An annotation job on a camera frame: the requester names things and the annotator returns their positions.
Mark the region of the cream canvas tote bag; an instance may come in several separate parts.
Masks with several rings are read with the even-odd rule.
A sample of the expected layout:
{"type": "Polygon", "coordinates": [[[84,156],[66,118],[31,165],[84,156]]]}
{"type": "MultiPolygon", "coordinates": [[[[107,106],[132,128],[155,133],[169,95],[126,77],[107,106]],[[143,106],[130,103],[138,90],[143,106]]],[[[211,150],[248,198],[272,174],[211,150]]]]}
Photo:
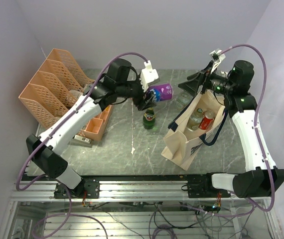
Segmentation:
{"type": "Polygon", "coordinates": [[[217,134],[211,141],[208,137],[215,129],[220,129],[220,124],[226,120],[225,107],[219,104],[223,100],[223,96],[214,97],[211,91],[198,94],[193,98],[169,124],[168,132],[164,137],[165,148],[161,155],[183,170],[188,170],[200,147],[202,145],[211,146],[215,143],[217,134]],[[198,108],[214,113],[213,122],[205,130],[187,127],[191,114],[198,108]]]}

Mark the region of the clear Chang bottle front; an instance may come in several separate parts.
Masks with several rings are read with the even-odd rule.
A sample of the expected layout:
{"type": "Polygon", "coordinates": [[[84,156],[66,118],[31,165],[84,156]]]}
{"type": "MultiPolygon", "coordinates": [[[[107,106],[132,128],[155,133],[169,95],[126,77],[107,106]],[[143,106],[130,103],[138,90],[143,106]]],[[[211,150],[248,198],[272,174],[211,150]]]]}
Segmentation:
{"type": "Polygon", "coordinates": [[[203,110],[202,108],[198,108],[194,110],[193,113],[191,114],[187,123],[187,128],[191,131],[197,130],[202,120],[203,120],[203,110]]]}

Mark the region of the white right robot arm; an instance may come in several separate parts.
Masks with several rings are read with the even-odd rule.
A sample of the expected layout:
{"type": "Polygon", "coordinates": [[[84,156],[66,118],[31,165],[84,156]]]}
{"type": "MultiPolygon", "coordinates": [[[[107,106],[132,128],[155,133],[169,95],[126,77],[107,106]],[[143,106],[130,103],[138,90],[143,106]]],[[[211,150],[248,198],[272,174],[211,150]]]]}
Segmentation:
{"type": "Polygon", "coordinates": [[[192,96],[207,90],[223,95],[226,113],[241,140],[245,172],[212,174],[211,180],[202,185],[208,197],[215,196],[220,189],[233,192],[239,198],[274,197],[284,182],[284,169],[277,168],[267,149],[258,120],[258,104],[249,93],[253,76],[254,66],[248,61],[237,60],[226,76],[218,75],[210,61],[204,69],[178,85],[192,96]]]}

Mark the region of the red cola can front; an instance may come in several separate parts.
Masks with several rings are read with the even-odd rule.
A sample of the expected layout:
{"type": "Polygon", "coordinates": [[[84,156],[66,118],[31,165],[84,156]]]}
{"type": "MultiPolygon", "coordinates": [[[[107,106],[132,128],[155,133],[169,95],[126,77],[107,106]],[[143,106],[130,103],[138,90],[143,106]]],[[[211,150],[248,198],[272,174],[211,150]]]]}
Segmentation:
{"type": "Polygon", "coordinates": [[[203,119],[198,128],[200,130],[207,130],[209,126],[212,124],[212,122],[214,121],[214,118],[215,118],[215,114],[213,111],[210,111],[210,110],[205,111],[203,114],[203,119]]]}

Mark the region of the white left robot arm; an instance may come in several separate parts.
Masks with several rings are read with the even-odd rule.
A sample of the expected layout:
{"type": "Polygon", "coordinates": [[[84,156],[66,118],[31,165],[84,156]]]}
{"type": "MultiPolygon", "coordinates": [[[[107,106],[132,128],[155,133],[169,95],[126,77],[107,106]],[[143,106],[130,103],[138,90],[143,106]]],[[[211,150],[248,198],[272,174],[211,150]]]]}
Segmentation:
{"type": "Polygon", "coordinates": [[[61,157],[69,141],[118,98],[132,99],[140,111],[154,106],[153,97],[147,90],[159,80],[156,69],[146,60],[141,72],[136,73],[135,80],[129,81],[129,73],[133,70],[131,63],[121,56],[111,60],[64,116],[40,136],[32,134],[26,140],[29,160],[46,176],[65,185],[67,193],[73,198],[84,193],[85,181],[61,157]]]}

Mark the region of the green Perrier glass bottle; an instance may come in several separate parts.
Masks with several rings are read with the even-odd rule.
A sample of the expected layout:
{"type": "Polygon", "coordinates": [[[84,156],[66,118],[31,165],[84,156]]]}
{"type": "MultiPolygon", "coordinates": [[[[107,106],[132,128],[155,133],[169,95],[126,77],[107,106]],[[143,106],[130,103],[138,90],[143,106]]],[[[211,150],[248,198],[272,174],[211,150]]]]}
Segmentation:
{"type": "Polygon", "coordinates": [[[155,125],[155,112],[153,108],[148,108],[144,115],[143,115],[143,119],[142,119],[142,124],[144,126],[145,129],[152,129],[155,125]]]}

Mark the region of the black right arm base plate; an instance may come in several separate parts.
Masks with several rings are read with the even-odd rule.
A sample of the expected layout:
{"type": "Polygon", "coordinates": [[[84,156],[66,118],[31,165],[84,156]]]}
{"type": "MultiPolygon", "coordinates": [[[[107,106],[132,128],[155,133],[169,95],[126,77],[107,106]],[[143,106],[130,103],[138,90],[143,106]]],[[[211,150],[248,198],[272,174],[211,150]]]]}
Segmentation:
{"type": "Polygon", "coordinates": [[[230,198],[231,194],[224,189],[214,188],[208,181],[188,181],[181,186],[181,190],[186,192],[188,198],[230,198]]]}

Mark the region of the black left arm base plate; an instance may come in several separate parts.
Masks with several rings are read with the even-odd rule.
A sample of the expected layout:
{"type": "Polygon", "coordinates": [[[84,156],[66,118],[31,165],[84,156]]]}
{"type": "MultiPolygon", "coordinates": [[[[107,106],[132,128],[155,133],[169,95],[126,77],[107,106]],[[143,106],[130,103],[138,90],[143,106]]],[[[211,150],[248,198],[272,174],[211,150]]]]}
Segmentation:
{"type": "Polygon", "coordinates": [[[69,189],[57,183],[54,191],[55,199],[68,199],[67,190],[71,198],[97,199],[100,193],[100,183],[96,179],[83,179],[75,189],[69,189]]]}

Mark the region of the purple Fanta can front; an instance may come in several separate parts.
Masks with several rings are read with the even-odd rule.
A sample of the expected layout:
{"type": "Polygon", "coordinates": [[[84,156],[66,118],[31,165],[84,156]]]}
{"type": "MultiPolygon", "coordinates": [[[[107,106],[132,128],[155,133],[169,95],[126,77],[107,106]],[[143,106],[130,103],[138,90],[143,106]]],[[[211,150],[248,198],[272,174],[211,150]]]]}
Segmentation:
{"type": "Polygon", "coordinates": [[[147,90],[150,93],[153,102],[161,102],[171,100],[173,97],[173,89],[171,84],[162,84],[150,86],[147,90]]]}

